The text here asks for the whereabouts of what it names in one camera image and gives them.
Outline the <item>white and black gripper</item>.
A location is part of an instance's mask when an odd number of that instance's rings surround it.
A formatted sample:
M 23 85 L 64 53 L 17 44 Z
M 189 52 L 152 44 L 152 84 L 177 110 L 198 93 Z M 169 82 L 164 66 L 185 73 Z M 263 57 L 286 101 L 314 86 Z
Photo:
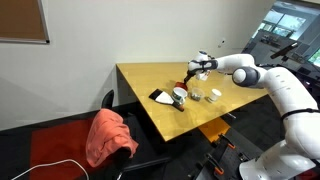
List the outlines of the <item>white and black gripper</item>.
M 210 68 L 210 63 L 206 61 L 198 62 L 198 61 L 190 61 L 188 63 L 187 75 L 184 78 L 184 84 L 187 84 L 188 81 L 197 73 L 203 73 Z

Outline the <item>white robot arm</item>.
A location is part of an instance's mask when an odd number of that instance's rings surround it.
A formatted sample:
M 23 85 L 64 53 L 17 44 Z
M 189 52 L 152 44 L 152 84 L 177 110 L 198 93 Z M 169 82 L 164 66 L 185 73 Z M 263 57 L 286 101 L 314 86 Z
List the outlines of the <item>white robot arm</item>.
M 250 54 L 209 58 L 200 51 L 188 62 L 187 76 L 216 70 L 240 87 L 267 91 L 279 111 L 285 138 L 259 157 L 239 165 L 243 180 L 289 180 L 315 167 L 320 159 L 320 110 L 303 84 L 284 67 L 264 69 Z

